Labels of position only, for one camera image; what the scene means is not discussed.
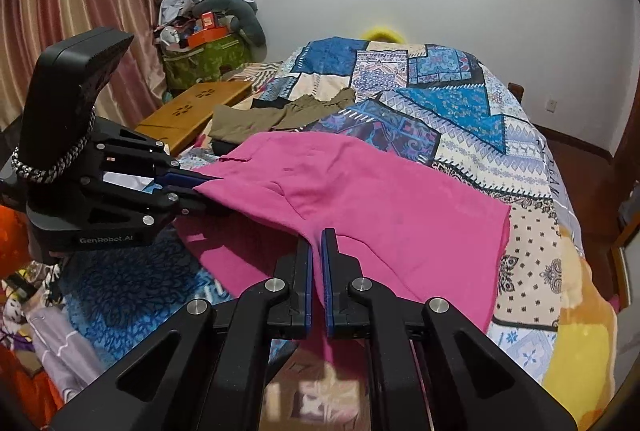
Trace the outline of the pink pants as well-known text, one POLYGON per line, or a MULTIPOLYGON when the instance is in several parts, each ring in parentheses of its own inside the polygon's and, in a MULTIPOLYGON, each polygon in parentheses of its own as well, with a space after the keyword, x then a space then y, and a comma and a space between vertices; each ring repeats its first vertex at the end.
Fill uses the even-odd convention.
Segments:
POLYGON ((338 248, 398 297, 450 301, 489 325, 508 205, 447 174, 350 136, 259 133, 204 168, 198 189, 224 208, 175 223, 221 285, 239 295, 300 239, 313 253, 333 229, 338 248))

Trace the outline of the yellow blanket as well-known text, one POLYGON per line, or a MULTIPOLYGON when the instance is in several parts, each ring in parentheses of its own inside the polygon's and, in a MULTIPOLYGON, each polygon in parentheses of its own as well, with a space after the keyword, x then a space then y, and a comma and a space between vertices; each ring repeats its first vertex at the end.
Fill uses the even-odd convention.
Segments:
POLYGON ((558 339, 542 386, 587 430, 615 394, 617 316, 592 282, 586 259, 564 226, 558 339))

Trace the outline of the green patterned bag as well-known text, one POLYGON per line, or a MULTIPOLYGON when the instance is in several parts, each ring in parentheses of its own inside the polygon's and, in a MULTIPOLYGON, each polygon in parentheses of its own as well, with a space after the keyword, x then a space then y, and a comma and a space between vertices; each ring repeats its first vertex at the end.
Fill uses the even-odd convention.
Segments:
POLYGON ((206 42, 188 50, 160 50, 170 93, 180 93, 200 82, 215 82, 223 74, 252 61, 250 46, 238 35, 206 42))

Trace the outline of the grey plush toy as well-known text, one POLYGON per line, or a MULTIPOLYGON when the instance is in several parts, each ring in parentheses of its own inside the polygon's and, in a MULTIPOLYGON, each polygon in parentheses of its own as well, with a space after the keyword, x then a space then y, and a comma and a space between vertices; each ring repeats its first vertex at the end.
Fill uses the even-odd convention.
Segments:
POLYGON ((241 35, 254 47, 263 47, 266 36, 257 18, 257 9, 244 0, 203 0, 196 4, 191 13, 201 16, 213 12, 231 17, 231 30, 241 35))

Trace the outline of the orange box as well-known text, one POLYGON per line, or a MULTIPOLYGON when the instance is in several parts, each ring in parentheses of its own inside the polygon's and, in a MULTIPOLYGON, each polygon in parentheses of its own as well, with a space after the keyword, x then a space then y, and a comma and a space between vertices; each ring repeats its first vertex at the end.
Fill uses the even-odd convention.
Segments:
POLYGON ((226 26, 201 29, 190 35, 188 38, 188 46, 190 49, 195 49, 202 44, 213 42, 228 35, 229 29, 226 26))

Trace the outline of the olive green pants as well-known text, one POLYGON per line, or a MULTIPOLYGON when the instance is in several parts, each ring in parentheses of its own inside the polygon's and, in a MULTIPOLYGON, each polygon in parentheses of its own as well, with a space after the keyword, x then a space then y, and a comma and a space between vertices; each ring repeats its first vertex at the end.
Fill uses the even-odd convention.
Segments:
POLYGON ((249 110, 218 105, 214 108, 208 136, 215 141, 241 144, 259 132, 286 131, 304 128, 326 116, 355 104, 352 89, 343 89, 329 101, 303 95, 282 108, 259 107, 249 110))

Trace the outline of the wooden lap table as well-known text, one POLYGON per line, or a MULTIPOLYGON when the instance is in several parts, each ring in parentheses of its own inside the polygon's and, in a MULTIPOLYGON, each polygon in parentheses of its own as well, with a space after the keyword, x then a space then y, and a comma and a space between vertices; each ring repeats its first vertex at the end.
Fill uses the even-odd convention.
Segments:
POLYGON ((142 120, 136 131, 162 141, 176 156, 200 136, 215 106, 238 104, 250 91, 252 85, 240 80, 194 84, 142 120))

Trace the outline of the wooden bed post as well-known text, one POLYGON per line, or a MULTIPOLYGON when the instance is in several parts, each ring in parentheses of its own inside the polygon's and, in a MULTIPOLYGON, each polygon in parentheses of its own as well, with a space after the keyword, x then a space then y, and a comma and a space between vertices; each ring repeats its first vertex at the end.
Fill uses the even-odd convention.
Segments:
POLYGON ((519 103, 523 102, 525 89, 523 86, 521 86, 521 84, 514 84, 514 82, 509 82, 508 89, 519 103))

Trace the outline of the white wall socket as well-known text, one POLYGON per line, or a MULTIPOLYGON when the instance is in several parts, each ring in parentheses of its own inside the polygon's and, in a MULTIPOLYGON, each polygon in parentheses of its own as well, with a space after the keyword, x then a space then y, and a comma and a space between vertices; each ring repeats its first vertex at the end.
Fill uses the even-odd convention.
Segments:
POLYGON ((556 102, 555 100, 548 100, 546 103, 547 112, 554 113, 556 110, 556 105, 558 105, 558 102, 556 102))

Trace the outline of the blue patchwork bed sheet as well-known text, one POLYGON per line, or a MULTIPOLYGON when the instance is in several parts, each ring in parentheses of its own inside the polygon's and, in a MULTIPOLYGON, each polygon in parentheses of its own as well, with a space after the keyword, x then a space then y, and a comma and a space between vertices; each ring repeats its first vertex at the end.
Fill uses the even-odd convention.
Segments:
MULTIPOLYGON (((579 226, 544 137, 474 55, 434 44, 313 41, 280 66, 262 100, 282 108, 303 95, 317 99, 323 91, 347 88, 356 94, 354 105, 304 128, 259 133, 350 136, 508 205, 509 239, 484 330, 529 376, 543 381, 558 339, 562 226, 580 247, 579 226)), ((230 153, 216 156, 209 142, 186 151, 180 162, 204 173, 230 153)), ((176 227, 148 249, 78 255, 61 286, 70 325, 107 365, 184 301, 235 296, 186 248, 176 227)))

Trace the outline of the yellow curved pillow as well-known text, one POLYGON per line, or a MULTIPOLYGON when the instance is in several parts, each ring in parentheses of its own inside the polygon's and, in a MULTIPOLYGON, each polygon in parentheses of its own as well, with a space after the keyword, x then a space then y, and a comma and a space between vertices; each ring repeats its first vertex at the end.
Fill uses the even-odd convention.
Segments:
POLYGON ((388 42, 388 43, 405 43, 405 38, 395 32, 393 29, 376 26, 361 35, 361 38, 368 41, 388 42))

